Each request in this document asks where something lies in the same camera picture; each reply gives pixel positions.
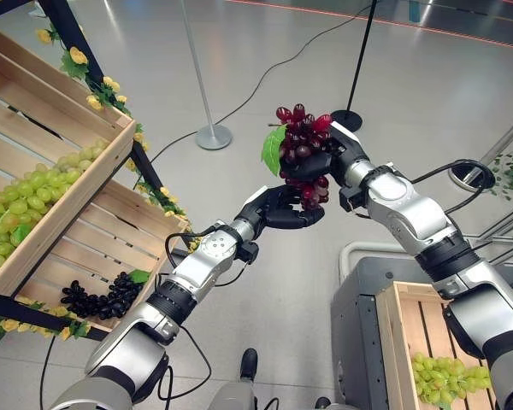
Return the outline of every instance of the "metal pole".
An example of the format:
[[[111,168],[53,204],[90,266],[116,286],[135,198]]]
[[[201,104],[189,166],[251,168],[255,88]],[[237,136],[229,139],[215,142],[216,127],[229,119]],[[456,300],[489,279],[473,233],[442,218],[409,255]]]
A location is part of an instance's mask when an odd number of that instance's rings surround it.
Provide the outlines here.
[[[376,10],[376,4],[378,0],[373,0],[370,6],[369,17],[367,19],[367,27],[365,27],[365,34],[363,36],[363,44],[361,44],[361,51],[359,51],[359,59],[357,60],[356,74],[353,77],[353,83],[351,84],[350,99],[348,100],[348,106],[345,109],[345,117],[348,118],[350,112],[351,100],[353,100],[353,94],[356,91],[357,79],[359,78],[359,70],[361,70],[361,63],[363,62],[363,56],[365,55],[365,49],[367,48],[367,40],[369,39],[370,26],[373,24],[374,11]]]
[[[186,13],[185,0],[180,0],[180,7],[182,8],[182,20],[185,23],[186,36],[188,37],[188,44],[190,45],[190,52],[192,53],[192,60],[194,61],[194,68],[196,69],[196,76],[198,77],[199,91],[202,94],[203,107],[205,108],[205,115],[207,115],[208,126],[198,131],[196,141],[198,145],[205,149],[220,149],[227,146],[232,141],[232,133],[224,126],[214,126],[209,111],[209,103],[207,102],[207,95],[205,94],[205,87],[203,86],[202,73],[199,69],[198,55],[196,54],[196,47],[194,46],[194,39],[192,37],[192,30],[190,22],[188,21],[188,14]]]
[[[494,158],[498,156],[504,149],[507,148],[509,144],[513,142],[513,126],[493,145],[492,148],[488,150],[486,154],[480,159],[480,163],[484,165],[489,165],[494,161]],[[449,172],[451,178],[460,185],[462,188],[467,190],[475,190],[475,187],[472,185],[472,182],[479,177],[481,174],[481,170],[477,167],[471,169],[468,173],[463,175],[463,173],[457,173],[456,169],[452,169]]]

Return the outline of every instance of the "person's foot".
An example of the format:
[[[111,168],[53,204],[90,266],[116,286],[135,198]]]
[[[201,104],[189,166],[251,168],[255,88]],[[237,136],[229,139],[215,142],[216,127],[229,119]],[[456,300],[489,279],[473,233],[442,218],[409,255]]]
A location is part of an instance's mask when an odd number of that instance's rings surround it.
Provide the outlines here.
[[[258,354],[253,348],[248,348],[241,358],[241,367],[239,368],[239,378],[255,381],[257,375]]]
[[[328,398],[326,397],[320,397],[319,399],[317,399],[317,401],[315,402],[315,407],[314,408],[327,408],[331,405],[331,401],[328,400]]]

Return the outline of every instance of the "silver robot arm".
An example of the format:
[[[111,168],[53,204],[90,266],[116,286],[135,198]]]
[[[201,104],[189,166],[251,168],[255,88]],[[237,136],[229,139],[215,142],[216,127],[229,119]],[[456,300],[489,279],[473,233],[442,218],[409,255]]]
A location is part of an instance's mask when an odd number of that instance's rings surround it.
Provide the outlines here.
[[[375,167],[357,137],[333,123],[339,153],[328,165],[343,186],[348,211],[365,207],[385,226],[451,300],[447,326],[468,354],[486,359],[501,409],[513,409],[513,289],[463,240],[462,233],[434,200],[419,195],[391,166]]]
[[[295,211],[290,204],[296,201],[290,187],[263,187],[231,224],[218,220],[198,249],[103,339],[87,362],[86,377],[51,410],[130,410],[148,397],[168,367],[166,346],[235,259],[248,264],[256,259],[258,247],[252,240],[262,229],[303,228],[324,215],[322,209]]]

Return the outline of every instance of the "tiled floor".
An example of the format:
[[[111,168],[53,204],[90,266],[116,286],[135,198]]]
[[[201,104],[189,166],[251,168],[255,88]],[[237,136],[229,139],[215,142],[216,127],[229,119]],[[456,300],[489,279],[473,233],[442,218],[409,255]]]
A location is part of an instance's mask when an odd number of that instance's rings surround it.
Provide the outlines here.
[[[251,92],[271,64],[292,56],[308,38],[342,20],[282,9],[189,0],[192,29],[215,118]],[[177,2],[75,0],[70,2],[103,70],[122,85],[129,107],[144,123],[150,154],[204,125],[204,115]],[[44,21],[28,7],[0,18],[0,29],[53,63],[59,47],[37,42]],[[364,21],[316,40],[296,61],[274,70],[251,102],[224,122],[233,132],[227,148],[208,152],[193,138],[156,160],[156,169],[180,198],[197,228],[231,219],[261,185],[276,185],[260,163],[266,126],[279,105],[305,103],[314,113],[345,104]],[[479,158],[513,123],[513,49],[376,24],[371,32],[354,109],[364,118],[358,133],[376,163],[392,160],[409,176],[460,157]],[[122,170],[117,179],[132,185]],[[446,206],[468,194],[447,176],[419,187]],[[477,232],[512,204],[482,196],[457,213]],[[233,286],[218,289],[186,325],[213,366],[213,380],[172,405],[206,408],[225,380],[235,379],[246,347],[260,354],[256,392],[280,408],[311,407],[332,395],[329,302],[338,287],[339,250],[354,240],[391,241],[380,226],[342,211],[335,201],[325,219],[305,231],[265,231],[257,262]],[[37,408],[38,379],[48,341],[8,335],[0,343],[0,410]],[[50,359],[45,404],[81,375],[93,342],[58,342]],[[175,391],[193,385],[205,368],[185,336],[168,354],[178,375]],[[158,409],[156,398],[137,408]]]

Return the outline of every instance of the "black cable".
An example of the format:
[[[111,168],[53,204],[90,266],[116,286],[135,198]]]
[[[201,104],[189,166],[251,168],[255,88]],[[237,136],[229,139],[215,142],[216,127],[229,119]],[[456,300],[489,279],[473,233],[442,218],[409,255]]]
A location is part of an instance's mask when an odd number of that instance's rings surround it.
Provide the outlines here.
[[[234,279],[230,280],[229,282],[226,282],[225,284],[216,284],[215,287],[220,288],[222,286],[228,286],[229,284],[233,284],[236,280],[239,279],[239,277],[241,276],[241,274],[243,273],[243,271],[245,270],[246,267],[247,267],[247,264],[245,263],[245,265],[241,268],[238,275]]]
[[[264,410],[269,410],[272,407],[272,404],[275,403],[275,410],[280,410],[280,399],[274,397],[272,400],[268,402]]]
[[[50,361],[51,348],[53,348],[53,343],[55,343],[55,339],[55,336],[51,338],[50,346],[48,347],[48,353],[46,353],[45,355],[44,367],[42,367],[42,375],[40,376],[40,410],[44,410],[44,377],[45,371],[48,367],[48,361]]]
[[[468,199],[458,203],[458,205],[455,205],[452,208],[446,209],[445,214],[447,214],[447,215],[454,211],[457,211],[460,208],[465,207],[467,204],[472,202],[476,197],[478,197],[484,189],[491,188],[494,185],[494,175],[486,166],[484,166],[480,162],[474,161],[474,160],[456,160],[454,162],[445,164],[442,167],[435,168],[433,171],[430,171],[429,173],[425,173],[422,176],[420,176],[416,179],[412,179],[410,181],[412,184],[418,184],[419,182],[422,182],[424,179],[433,177],[434,175],[436,175],[438,173],[442,173],[443,171],[453,168],[456,165],[471,165],[473,167],[479,168],[482,171],[483,180],[482,180],[481,184],[479,185],[479,188],[477,189],[477,191],[474,192]]]
[[[173,369],[171,369],[171,378],[169,379],[169,385],[170,385],[170,390],[169,390],[169,394],[168,394],[168,397],[162,397],[162,394],[161,394],[161,390],[162,390],[162,381],[163,381],[163,377],[165,376],[165,373],[163,373],[163,376],[160,378],[160,382],[157,386],[157,396],[158,398],[161,400],[161,401],[171,401],[171,400],[174,400],[174,399],[179,399],[185,395],[189,395],[190,393],[192,393],[193,391],[199,389],[200,387],[202,387],[205,383],[207,383],[207,381],[211,378],[211,374],[212,374],[212,370],[211,370],[211,364],[209,363],[209,361],[207,360],[207,357],[205,357],[205,354],[203,353],[202,349],[200,349],[200,347],[198,346],[198,344],[196,343],[196,340],[194,339],[194,337],[192,336],[192,334],[188,331],[188,329],[186,329],[184,326],[179,326],[180,329],[182,329],[183,331],[186,332],[186,335],[188,335],[188,337],[190,338],[190,340],[192,340],[192,343],[194,345],[194,347],[198,350],[198,352],[201,354],[201,356],[203,357],[203,361],[205,361],[205,365],[207,366],[207,370],[209,371],[207,376],[205,377],[204,380],[202,380],[200,383],[198,383],[197,385],[195,385],[194,387],[192,387],[191,389],[183,392],[183,393],[179,393],[178,395],[171,395],[171,390],[173,388]]]
[[[231,111],[230,113],[226,114],[225,116],[223,116],[222,118],[220,118],[216,123],[215,125],[218,125],[220,124],[221,122],[223,122],[226,118],[230,117],[231,115],[234,115],[235,113],[237,113],[238,111],[240,111],[254,96],[255,94],[257,93],[258,89],[260,88],[262,82],[264,81],[264,79],[266,78],[266,76],[274,69],[274,68],[277,68],[279,66],[282,66],[283,64],[287,64],[288,62],[291,62],[293,61],[294,59],[298,58],[302,53],[303,51],[306,49],[306,47],[308,47],[313,41],[315,41],[317,38],[319,38],[320,36],[322,36],[323,34],[327,34],[328,32],[331,32],[332,30],[336,30],[337,28],[341,28],[342,26],[348,24],[348,23],[351,23],[352,21],[354,21],[363,11],[365,11],[366,9],[369,9],[371,7],[372,4],[369,4],[368,6],[366,7],[363,7],[362,9],[360,9],[357,13],[355,13],[350,19],[346,20],[346,21],[343,21],[342,23],[336,25],[336,26],[333,26],[331,28],[328,28],[327,30],[324,30],[322,32],[318,32],[314,37],[312,37],[310,40],[308,40],[303,46],[302,48],[298,51],[297,54],[295,54],[293,57],[291,58],[288,58],[284,61],[280,61],[280,62],[276,62],[273,66],[269,67],[265,72],[264,74],[261,76],[261,78],[258,80],[258,82],[256,83],[256,87],[253,89],[252,93],[238,106],[236,107],[233,111]],[[191,135],[194,135],[197,131],[193,131],[193,132],[189,132],[185,135],[183,135],[182,137],[179,137],[173,141],[171,141],[170,143],[168,143],[165,147],[163,147],[162,149],[160,149],[160,151],[154,155],[154,157],[150,160],[150,164],[152,162],[154,162],[158,156],[160,156],[161,154],[163,154],[163,152],[169,148],[171,145],[173,144],[176,144],[178,143],[179,141],[185,139],[185,138],[188,138],[190,137]],[[137,182],[135,182],[135,185],[133,186],[133,189],[135,189],[135,187],[137,186],[137,184],[139,183],[140,179],[142,178],[142,175],[139,175],[139,177],[137,178]]]

